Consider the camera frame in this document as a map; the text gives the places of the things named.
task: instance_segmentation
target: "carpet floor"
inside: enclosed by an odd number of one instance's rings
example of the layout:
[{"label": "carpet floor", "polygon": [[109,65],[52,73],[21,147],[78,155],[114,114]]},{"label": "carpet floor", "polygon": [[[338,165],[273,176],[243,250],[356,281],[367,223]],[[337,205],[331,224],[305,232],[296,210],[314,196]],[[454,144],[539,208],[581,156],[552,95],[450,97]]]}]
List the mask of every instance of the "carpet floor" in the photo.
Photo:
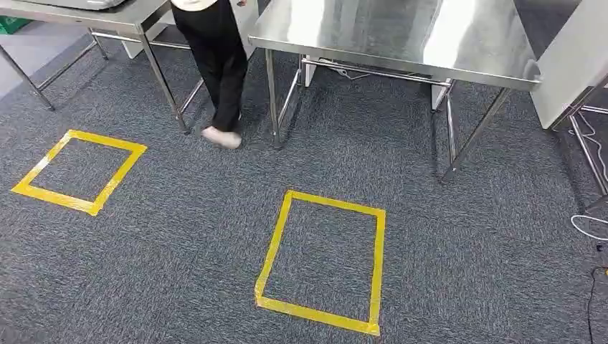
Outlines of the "carpet floor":
[{"label": "carpet floor", "polygon": [[[511,94],[442,185],[445,114],[430,114],[426,86],[318,70],[275,150],[257,51],[244,145],[228,151],[197,134],[212,115],[206,91],[186,112],[194,133],[182,135],[146,58],[103,44],[109,62],[94,51],[45,91],[57,112],[23,85],[0,102],[0,342],[589,342],[589,272],[608,255],[569,217],[597,190],[574,139],[542,130],[529,94]],[[198,79],[193,60],[156,51],[182,101]],[[275,59],[285,94],[296,59]],[[497,91],[454,89],[464,133]],[[608,128],[605,116],[589,119]],[[148,147],[97,216],[10,191],[69,129]],[[72,140],[32,184],[93,200],[126,156]],[[386,210],[380,337],[255,305],[287,190]],[[370,216],[294,201],[265,296],[366,320],[374,236]],[[592,326],[608,343],[608,276],[597,279]]]}]

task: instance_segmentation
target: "white shoe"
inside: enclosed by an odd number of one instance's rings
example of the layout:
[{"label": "white shoe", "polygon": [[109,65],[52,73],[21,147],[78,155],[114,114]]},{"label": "white shoe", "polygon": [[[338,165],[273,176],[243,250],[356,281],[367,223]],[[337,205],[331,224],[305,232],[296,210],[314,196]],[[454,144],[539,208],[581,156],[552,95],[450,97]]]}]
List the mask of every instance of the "white shoe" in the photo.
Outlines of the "white shoe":
[{"label": "white shoe", "polygon": [[204,138],[228,149],[237,149],[241,145],[241,136],[233,132],[224,132],[208,127],[201,132]]}]

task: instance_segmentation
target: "yellow tape square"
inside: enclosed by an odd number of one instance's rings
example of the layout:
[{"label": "yellow tape square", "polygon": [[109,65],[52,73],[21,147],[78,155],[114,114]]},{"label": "yellow tape square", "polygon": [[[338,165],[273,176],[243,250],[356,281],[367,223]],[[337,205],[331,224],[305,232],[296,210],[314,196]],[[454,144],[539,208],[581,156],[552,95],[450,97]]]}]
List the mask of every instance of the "yellow tape square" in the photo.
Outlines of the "yellow tape square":
[{"label": "yellow tape square", "polygon": [[[320,310],[314,310],[308,307],[294,305],[291,303],[270,299],[262,296],[270,270],[272,269],[272,263],[275,261],[275,257],[279,250],[279,244],[281,242],[281,236],[289,209],[291,207],[291,201],[293,199],[299,199],[301,201],[308,201],[311,203],[321,204],[325,206],[333,206],[340,209],[357,211],[359,213],[368,214],[376,217],[376,239],[374,242],[374,271],[371,276],[371,295],[369,302],[369,320],[368,322],[351,319],[349,317],[343,317],[340,315],[323,312]],[[386,212],[382,209],[370,208],[368,206],[362,206],[359,204],[352,204],[344,201],[338,201],[335,199],[327,199],[325,197],[310,195],[308,193],[302,193],[297,191],[288,190],[283,199],[283,204],[279,213],[279,219],[277,220],[277,226],[275,232],[272,234],[270,240],[270,246],[268,247],[268,253],[266,254],[266,260],[262,266],[260,276],[257,278],[255,283],[255,302],[259,307],[266,308],[268,310],[274,310],[277,312],[294,315],[296,317],[303,317],[305,319],[318,321],[321,323],[353,330],[357,332],[367,333],[369,335],[380,335],[380,326],[378,325],[378,319],[380,316],[380,292],[382,286],[382,262],[384,255],[384,225],[386,221]]]},{"label": "yellow tape square", "polygon": [[[67,196],[54,191],[45,190],[43,188],[37,188],[36,186],[29,185],[36,176],[45,168],[50,161],[57,156],[61,149],[72,139],[77,138],[83,141],[89,141],[93,143],[99,143],[100,145],[107,145],[114,148],[124,149],[130,151],[131,154],[125,160],[123,165],[114,173],[114,176],[110,179],[108,184],[103,190],[95,197],[93,202],[86,201],[84,199],[77,199],[75,197]],[[34,197],[35,199],[41,199],[60,206],[66,206],[68,208],[84,211],[92,216],[96,216],[103,207],[103,204],[108,197],[110,197],[112,191],[118,186],[120,181],[123,180],[127,172],[131,169],[133,164],[139,159],[139,157],[145,152],[147,147],[140,145],[139,143],[132,143],[124,140],[118,140],[116,138],[109,138],[107,136],[101,136],[92,133],[85,133],[78,130],[68,130],[63,138],[42,158],[34,168],[27,173],[23,179],[18,182],[11,191],[25,196]]]}]

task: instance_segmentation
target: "table frame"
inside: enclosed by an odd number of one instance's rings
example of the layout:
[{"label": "table frame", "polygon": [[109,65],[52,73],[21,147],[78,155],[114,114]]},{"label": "table frame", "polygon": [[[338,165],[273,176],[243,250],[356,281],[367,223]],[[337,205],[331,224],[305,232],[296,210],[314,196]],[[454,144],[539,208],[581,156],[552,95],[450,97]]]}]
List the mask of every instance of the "table frame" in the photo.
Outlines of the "table frame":
[{"label": "table frame", "polygon": [[291,83],[288,94],[285,98],[285,102],[281,107],[280,112],[277,111],[277,95],[276,95],[276,86],[275,86],[275,68],[274,68],[274,57],[273,57],[272,49],[265,49],[266,56],[266,72],[268,77],[268,92],[270,95],[270,120],[272,122],[272,143],[275,148],[281,148],[281,135],[280,135],[280,127],[285,120],[285,114],[289,108],[290,101],[295,94],[296,86],[300,86],[300,89],[305,88],[306,81],[306,65],[316,65],[320,67],[331,67],[331,68],[339,68],[342,70],[350,70],[354,72],[362,72],[372,75],[378,75],[382,77],[391,77],[400,80],[407,80],[413,82],[419,82],[430,85],[438,85],[440,87],[445,87],[447,91],[442,96],[440,100],[440,104],[444,103],[446,107],[446,117],[447,117],[447,132],[448,132],[448,146],[450,147],[450,167],[445,171],[443,177],[441,177],[442,183],[447,183],[451,181],[455,175],[455,173],[460,169],[461,163],[467,157],[470,150],[475,146],[478,142],[479,137],[483,130],[489,125],[490,121],[496,116],[499,109],[507,99],[510,94],[510,89],[502,87],[500,92],[492,102],[492,105],[485,112],[484,116],[481,118],[480,122],[475,127],[474,131],[470,134],[468,139],[466,140],[464,146],[458,150],[457,148],[457,132],[455,130],[455,122],[457,121],[457,116],[452,111],[452,89],[456,83],[456,80],[451,79],[449,82],[441,82],[436,81],[426,77],[420,77],[415,75],[408,74],[400,74],[397,72],[387,72],[380,70],[373,70],[364,67],[357,67],[349,64],[343,63],[335,63],[335,62],[321,62],[314,61],[311,59],[307,59],[303,54],[299,55],[298,58],[298,69],[295,73],[293,81]]},{"label": "table frame", "polygon": [[572,126],[572,130],[574,135],[576,136],[576,140],[578,141],[581,149],[583,150],[583,154],[585,155],[585,159],[587,161],[587,165],[592,171],[593,178],[595,180],[595,184],[597,185],[600,198],[590,205],[586,206],[584,209],[584,213],[589,213],[591,210],[598,208],[603,205],[608,204],[608,181],[604,178],[604,174],[602,170],[597,165],[595,158],[591,153],[591,148],[587,144],[585,137],[581,131],[579,121],[576,119],[576,115],[581,112],[591,112],[598,113],[601,115],[608,115],[608,109],[587,106],[595,96],[597,96],[606,86],[608,86],[608,75],[603,77],[596,85],[587,88],[583,93],[581,93],[575,101],[568,106],[566,111],[562,113],[558,119],[551,125],[552,131],[559,132],[559,128],[564,126],[566,122],[565,119],[568,119],[570,125]]},{"label": "table frame", "polygon": [[[34,6],[36,10],[27,11],[22,8],[23,6]],[[146,36],[146,32],[157,23],[161,17],[169,11],[171,8],[169,1],[164,1],[156,8],[153,13],[150,13],[146,18],[144,18],[141,22],[133,22],[133,23],[125,23],[125,22],[114,22],[109,21],[107,19],[92,19],[91,11],[85,10],[75,10],[75,9],[61,9],[55,6],[50,5],[39,5],[39,4],[29,4],[29,5],[20,5],[18,9],[6,9],[1,8],[0,14],[12,14],[14,16],[19,16],[21,18],[40,20],[44,22],[57,22],[60,24],[84,24],[87,25],[87,29],[92,36],[91,43],[84,48],[74,59],[70,60],[63,67],[59,68],[53,75],[48,77],[44,82],[39,85],[34,84],[32,80],[27,76],[27,74],[21,69],[21,67],[14,61],[14,59],[10,56],[10,54],[0,45],[0,55],[6,59],[6,61],[11,65],[12,69],[26,82],[32,91],[39,97],[39,99],[46,105],[49,110],[54,110],[54,106],[48,100],[46,96],[42,93],[45,88],[47,88],[51,83],[53,83],[58,77],[60,77],[64,72],[66,72],[74,63],[76,63],[79,59],[85,56],[91,49],[94,47],[98,47],[103,59],[108,59],[107,54],[102,48],[99,37],[107,38],[107,39],[117,39],[125,42],[137,42],[141,43],[143,46],[143,51],[146,53],[146,57],[152,66],[152,70],[154,71],[154,75],[163,90],[163,94],[165,95],[166,101],[169,103],[171,107],[171,112],[175,117],[175,120],[178,123],[179,129],[184,134],[189,134],[190,129],[187,128],[186,123],[183,119],[184,111],[187,109],[188,105],[190,105],[191,101],[194,99],[196,93],[201,89],[204,84],[203,79],[201,78],[194,89],[189,93],[186,101],[178,105],[175,97],[171,91],[171,88],[168,86],[165,75],[158,64],[158,60],[152,50],[151,46],[160,46],[160,47],[169,47],[174,49],[190,49],[189,46],[185,44],[176,44],[170,42],[157,42],[151,41]],[[44,13],[44,9],[49,9],[49,11],[53,11],[54,13]],[[66,14],[57,14],[56,11],[67,11]],[[103,30],[111,30],[117,32],[125,32],[127,34],[132,34],[133,37],[127,37],[124,35],[114,35],[114,34],[106,34],[102,32],[95,32],[92,28],[103,29]]]}]

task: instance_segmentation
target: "table leg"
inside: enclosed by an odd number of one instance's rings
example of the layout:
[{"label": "table leg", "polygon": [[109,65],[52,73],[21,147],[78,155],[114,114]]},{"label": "table leg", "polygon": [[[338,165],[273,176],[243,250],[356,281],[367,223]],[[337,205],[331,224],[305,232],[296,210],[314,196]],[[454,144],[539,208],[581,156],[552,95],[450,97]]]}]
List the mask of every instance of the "table leg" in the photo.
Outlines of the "table leg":
[{"label": "table leg", "polygon": [[101,53],[101,57],[103,57],[103,59],[108,59],[108,54],[105,53],[105,50],[101,47],[101,43],[99,42],[99,39],[97,38],[97,36],[93,35],[93,30],[91,30],[90,27],[87,28],[87,30],[89,30],[89,33],[91,34],[91,37],[93,37],[93,40],[95,41],[97,48],[99,49],[99,53]]},{"label": "table leg", "polygon": [[275,148],[280,148],[280,123],[277,113],[277,94],[275,89],[275,66],[272,50],[266,49],[266,73],[268,76],[268,93],[270,95],[270,121],[272,122],[272,142]]},{"label": "table leg", "polygon": [[575,101],[570,104],[570,106],[568,106],[564,113],[562,113],[559,118],[551,125],[550,129],[552,129],[552,131],[559,131],[558,128],[561,126],[565,119],[567,119],[570,115],[575,115],[579,113],[579,111],[585,107],[585,104],[587,104],[593,97],[602,92],[605,87],[608,87],[608,75],[604,76],[604,78],[601,79],[596,85],[585,89],[585,91],[583,91],[583,93],[581,93],[575,99]]},{"label": "table leg", "polygon": [[300,70],[300,77],[298,78],[298,86],[300,88],[306,87],[306,66],[302,63],[304,55],[298,55],[298,69]]},{"label": "table leg", "polygon": [[[446,79],[445,82],[453,84],[456,80]],[[447,91],[449,87],[443,87],[439,85],[431,85],[431,113],[440,113],[441,105],[444,102],[445,96],[447,95]]]},{"label": "table leg", "polygon": [[581,128],[579,127],[579,122],[576,121],[576,117],[574,117],[574,116],[575,115],[569,116],[570,123],[572,124],[572,129],[574,129],[574,134],[576,135],[576,138],[579,140],[579,144],[581,145],[583,153],[585,153],[585,157],[587,159],[587,162],[589,163],[589,167],[591,168],[591,170],[593,172],[593,177],[595,178],[595,182],[597,183],[597,186],[599,187],[600,192],[602,193],[603,196],[606,196],[606,195],[608,195],[608,185],[607,185],[608,181],[604,180],[602,172],[600,172],[600,170],[599,170],[599,166],[596,164],[595,160],[593,159],[593,156],[591,155],[591,151],[589,150],[589,146],[587,145],[587,141],[586,141],[585,137],[583,137]]},{"label": "table leg", "polygon": [[455,127],[455,119],[456,117],[452,113],[452,88],[454,88],[454,84],[456,80],[451,81],[450,86],[447,87],[445,91],[442,102],[445,101],[446,113],[447,113],[447,141],[450,146],[450,163],[452,163],[456,159],[456,133],[454,130]]},{"label": "table leg", "polygon": [[469,153],[471,148],[476,144],[483,130],[488,126],[494,116],[496,116],[496,113],[500,109],[500,106],[502,106],[502,104],[507,99],[507,96],[509,96],[509,93],[510,90],[508,88],[503,88],[500,90],[500,93],[498,93],[488,111],[485,113],[477,127],[474,129],[471,136],[469,136],[465,145],[458,152],[454,161],[452,161],[452,163],[450,164],[450,167],[447,169],[447,172],[444,174],[443,178],[441,179],[441,182],[447,183],[454,177],[454,173],[458,170],[462,161],[467,157],[467,154]]},{"label": "table leg", "polygon": [[51,102],[42,94],[42,92],[32,82],[32,80],[29,79],[27,74],[25,74],[25,72],[21,69],[21,67],[15,62],[15,60],[13,60],[11,55],[9,55],[9,53],[6,50],[4,50],[4,48],[2,47],[1,44],[0,44],[0,55],[2,55],[4,57],[4,59],[9,63],[9,65],[13,68],[13,70],[23,79],[23,81],[25,81],[32,88],[32,90],[38,95],[40,100],[47,106],[47,108],[51,111],[54,111],[55,108],[51,104]]},{"label": "table leg", "polygon": [[608,109],[595,107],[595,106],[587,106],[581,107],[581,111],[587,111],[591,113],[599,113],[600,115],[608,115]]},{"label": "table leg", "polygon": [[143,30],[143,28],[141,26],[138,27],[138,31],[139,31],[139,39],[141,40],[141,45],[143,46],[143,51],[146,53],[146,56],[148,57],[148,60],[150,61],[150,65],[152,66],[152,70],[154,71],[154,75],[156,76],[158,83],[161,85],[163,93],[165,94],[165,97],[167,98],[167,102],[171,106],[171,111],[175,115],[175,119],[177,120],[179,129],[181,130],[182,133],[188,134],[188,133],[190,133],[190,130],[188,130],[188,128],[186,128],[186,123],[184,123],[184,119],[181,116],[181,111],[179,110],[179,107],[177,106],[177,104],[175,102],[175,98],[173,97],[173,94],[171,93],[171,89],[169,88],[169,85],[167,84],[167,80],[165,79],[165,76],[163,75],[163,72],[161,71],[161,67],[158,65],[158,60],[156,59],[156,56],[154,55],[154,52],[152,51],[152,48],[150,47],[150,42],[148,41],[148,37],[146,37],[146,32]]}]

